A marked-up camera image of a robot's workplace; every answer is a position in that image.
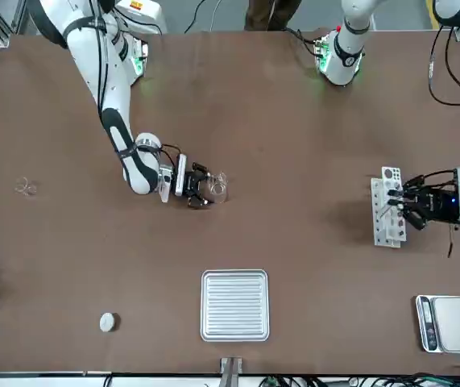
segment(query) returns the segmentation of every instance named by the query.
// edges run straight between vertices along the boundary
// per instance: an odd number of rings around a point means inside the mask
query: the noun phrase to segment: white robotic arm
[[[371,16],[385,1],[342,0],[344,23],[315,42],[316,67],[332,84],[344,86],[353,80]],[[460,0],[433,0],[433,12],[443,26],[460,27]],[[442,173],[449,173],[452,180],[443,185],[425,184],[427,177]],[[460,226],[460,168],[414,177],[405,182],[402,190],[389,191],[389,196],[389,204],[403,208],[404,217],[417,229],[424,228],[428,221]]]
[[[115,17],[103,13],[95,0],[33,0],[29,10],[42,34],[72,54],[119,155],[124,179],[137,194],[153,192],[158,185],[161,144],[150,133],[134,140],[129,120],[130,86],[143,74],[147,46],[121,32]],[[156,151],[134,149],[135,143]]]
[[[130,87],[143,75],[147,44],[122,28],[166,31],[160,6],[140,1],[121,0],[117,13],[112,12],[115,0],[29,0],[28,8],[42,35],[72,54],[131,189],[137,194],[158,191],[166,202],[173,185],[176,196],[187,197],[189,206],[206,206],[211,201],[200,191],[200,183],[210,177],[205,167],[193,163],[193,170],[187,171],[186,156],[181,153],[177,168],[161,164],[160,140],[151,133],[140,133],[136,139],[131,134]],[[140,10],[143,2],[151,20]]]
[[[337,30],[317,41],[318,70],[334,85],[353,80],[362,59],[364,44],[376,7],[387,0],[342,0],[344,21]]]

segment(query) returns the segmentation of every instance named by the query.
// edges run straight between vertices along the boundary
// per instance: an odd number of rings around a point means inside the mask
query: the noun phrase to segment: white round object
[[[115,317],[111,313],[104,313],[101,316],[99,327],[103,332],[109,332],[115,327]]]

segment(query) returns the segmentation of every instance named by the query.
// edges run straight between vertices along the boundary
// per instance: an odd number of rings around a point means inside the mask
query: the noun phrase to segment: kitchen scale
[[[416,311],[425,351],[460,353],[460,297],[417,296]]]

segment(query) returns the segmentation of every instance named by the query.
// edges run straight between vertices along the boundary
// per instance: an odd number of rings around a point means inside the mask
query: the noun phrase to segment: clear plastic cup
[[[217,174],[210,175],[208,179],[210,199],[216,204],[225,202],[228,198],[227,186],[228,179],[224,172],[219,172]]]

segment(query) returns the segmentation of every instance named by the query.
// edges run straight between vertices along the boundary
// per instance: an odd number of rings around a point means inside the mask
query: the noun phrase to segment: table surface
[[[281,33],[150,38],[132,89],[151,131],[222,170],[209,210],[132,193],[71,56],[41,37],[0,51],[0,371],[453,373],[459,355],[421,350],[413,298],[460,295],[460,232],[408,231],[373,246],[370,178],[460,166],[460,108],[427,90],[432,32],[371,34],[346,88]],[[438,48],[436,93],[457,101]],[[460,78],[460,44],[450,59]],[[15,180],[38,193],[14,192]],[[265,343],[205,343],[201,274],[263,268]],[[121,318],[98,328],[102,313]]]

